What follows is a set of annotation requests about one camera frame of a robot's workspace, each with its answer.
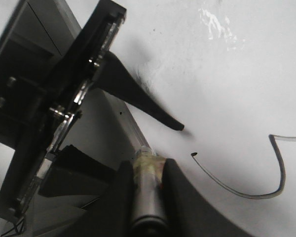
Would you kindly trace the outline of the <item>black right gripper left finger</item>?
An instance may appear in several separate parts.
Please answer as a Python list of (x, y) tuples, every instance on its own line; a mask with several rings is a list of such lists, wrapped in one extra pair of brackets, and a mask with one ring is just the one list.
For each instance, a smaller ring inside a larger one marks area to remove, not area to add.
[(121, 163), (104, 195), (60, 237), (125, 237), (134, 195), (133, 166)]

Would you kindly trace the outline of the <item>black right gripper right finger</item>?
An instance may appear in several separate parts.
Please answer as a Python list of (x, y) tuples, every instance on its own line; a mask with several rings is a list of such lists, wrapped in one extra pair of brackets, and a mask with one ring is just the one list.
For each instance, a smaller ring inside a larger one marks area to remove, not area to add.
[(165, 161), (162, 195), (171, 237), (250, 236), (204, 199), (174, 159)]

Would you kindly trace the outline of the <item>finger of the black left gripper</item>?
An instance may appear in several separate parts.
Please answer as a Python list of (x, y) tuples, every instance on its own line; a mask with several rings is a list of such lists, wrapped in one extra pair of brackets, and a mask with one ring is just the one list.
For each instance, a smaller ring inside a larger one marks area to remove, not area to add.
[(150, 98), (112, 52), (105, 54), (95, 79), (97, 88), (133, 105), (173, 130), (184, 129), (185, 126), (182, 123)]

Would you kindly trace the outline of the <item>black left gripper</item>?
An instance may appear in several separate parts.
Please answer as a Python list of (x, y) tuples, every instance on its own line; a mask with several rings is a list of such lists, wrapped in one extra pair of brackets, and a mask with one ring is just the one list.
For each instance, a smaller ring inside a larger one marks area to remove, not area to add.
[[(0, 188), (0, 218), (5, 220), (25, 214), (45, 158), (62, 143), (90, 87), (116, 94), (122, 72), (110, 47), (125, 20), (124, 7), (99, 1), (58, 57), (16, 34), (27, 6), (18, 1), (0, 38), (0, 143), (14, 150)], [(69, 145), (56, 156), (38, 194), (100, 195), (115, 175), (114, 169)]]

